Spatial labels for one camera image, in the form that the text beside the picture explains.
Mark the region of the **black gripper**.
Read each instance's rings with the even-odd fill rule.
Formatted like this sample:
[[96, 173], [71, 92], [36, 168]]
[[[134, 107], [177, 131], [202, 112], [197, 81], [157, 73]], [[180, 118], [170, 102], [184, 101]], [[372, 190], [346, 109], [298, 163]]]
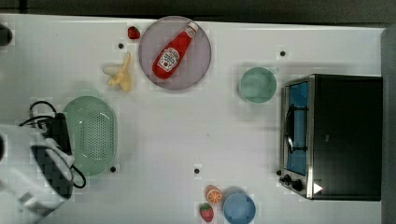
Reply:
[[54, 118], [40, 121], [40, 128], [44, 131], [45, 138], [52, 138], [67, 155], [72, 154], [70, 139], [67, 129], [66, 117], [63, 113], [57, 113]]

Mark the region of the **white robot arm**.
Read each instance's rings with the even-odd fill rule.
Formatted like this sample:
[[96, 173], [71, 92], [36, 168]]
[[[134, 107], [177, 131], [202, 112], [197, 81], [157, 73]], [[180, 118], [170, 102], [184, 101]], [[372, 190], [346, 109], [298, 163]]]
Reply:
[[1, 224], [38, 224], [74, 191], [65, 116], [1, 126]]

